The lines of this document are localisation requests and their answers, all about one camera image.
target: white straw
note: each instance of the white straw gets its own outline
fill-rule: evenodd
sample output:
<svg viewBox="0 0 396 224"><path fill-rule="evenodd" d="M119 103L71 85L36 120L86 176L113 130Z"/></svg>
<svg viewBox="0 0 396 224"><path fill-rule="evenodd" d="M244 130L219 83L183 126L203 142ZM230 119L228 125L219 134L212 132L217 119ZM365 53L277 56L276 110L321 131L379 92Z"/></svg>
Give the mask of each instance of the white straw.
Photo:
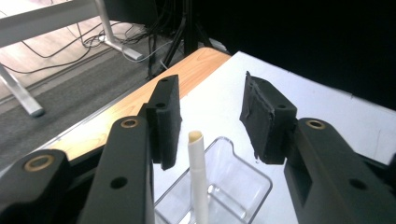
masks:
<svg viewBox="0 0 396 224"><path fill-rule="evenodd" d="M209 208L207 204L205 148L204 137L199 131L189 133L189 159L195 220L197 224L207 224L209 222Z"/></svg>

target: metal table frame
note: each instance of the metal table frame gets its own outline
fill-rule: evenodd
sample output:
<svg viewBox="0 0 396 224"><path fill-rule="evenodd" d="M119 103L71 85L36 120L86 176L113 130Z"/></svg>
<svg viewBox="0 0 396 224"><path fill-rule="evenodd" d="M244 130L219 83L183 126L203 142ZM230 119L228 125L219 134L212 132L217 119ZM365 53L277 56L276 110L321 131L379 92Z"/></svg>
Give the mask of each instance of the metal table frame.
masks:
<svg viewBox="0 0 396 224"><path fill-rule="evenodd" d="M100 16L106 32L105 43L122 51L121 43L116 42L114 38L103 0L68 1L5 17L0 20L0 48L96 16ZM142 54L133 49L128 49L124 53L135 60L143 58ZM1 64L0 76L30 116L38 117L44 114L44 108Z"/></svg>

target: wooden tabletop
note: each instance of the wooden tabletop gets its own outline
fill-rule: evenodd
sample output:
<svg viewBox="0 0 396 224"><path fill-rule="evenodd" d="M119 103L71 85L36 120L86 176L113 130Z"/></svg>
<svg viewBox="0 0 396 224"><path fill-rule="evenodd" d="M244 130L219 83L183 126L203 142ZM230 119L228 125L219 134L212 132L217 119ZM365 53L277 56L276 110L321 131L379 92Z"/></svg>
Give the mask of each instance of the wooden tabletop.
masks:
<svg viewBox="0 0 396 224"><path fill-rule="evenodd" d="M105 144L110 128L117 119L137 115L142 104L149 100L159 79L178 75L181 99L230 58L230 55L215 49L198 49L103 113L59 136L57 141L47 148L63 150L68 159L73 160L100 147Z"/></svg>

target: clear plastic container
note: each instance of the clear plastic container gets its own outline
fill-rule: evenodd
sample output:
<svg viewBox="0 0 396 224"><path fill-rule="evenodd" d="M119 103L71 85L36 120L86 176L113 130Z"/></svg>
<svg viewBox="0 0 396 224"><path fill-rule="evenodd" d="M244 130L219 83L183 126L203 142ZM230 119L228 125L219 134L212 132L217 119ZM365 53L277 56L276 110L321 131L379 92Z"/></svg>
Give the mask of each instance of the clear plastic container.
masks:
<svg viewBox="0 0 396 224"><path fill-rule="evenodd" d="M205 151L209 223L251 223L272 188L268 176L233 152L233 142L217 138ZM191 175L187 170L155 203L157 224L195 223Z"/></svg>

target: gray carpet floor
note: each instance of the gray carpet floor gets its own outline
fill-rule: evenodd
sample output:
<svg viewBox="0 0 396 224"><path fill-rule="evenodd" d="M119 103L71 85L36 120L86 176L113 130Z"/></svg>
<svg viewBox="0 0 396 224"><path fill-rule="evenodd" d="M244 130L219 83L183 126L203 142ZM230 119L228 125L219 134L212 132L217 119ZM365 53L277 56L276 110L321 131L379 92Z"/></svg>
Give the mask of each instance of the gray carpet floor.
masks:
<svg viewBox="0 0 396 224"><path fill-rule="evenodd" d="M157 58L161 59L167 47L170 45L157 52ZM147 40L134 44L133 49L148 55ZM171 65L180 59L182 54L177 51ZM153 68L158 66L161 65L156 62ZM78 74L35 97L46 110L42 117L29 117L20 105L0 115L0 170L111 104L117 97L147 83L148 60L132 63L114 49L105 50L56 76L73 73Z"/></svg>

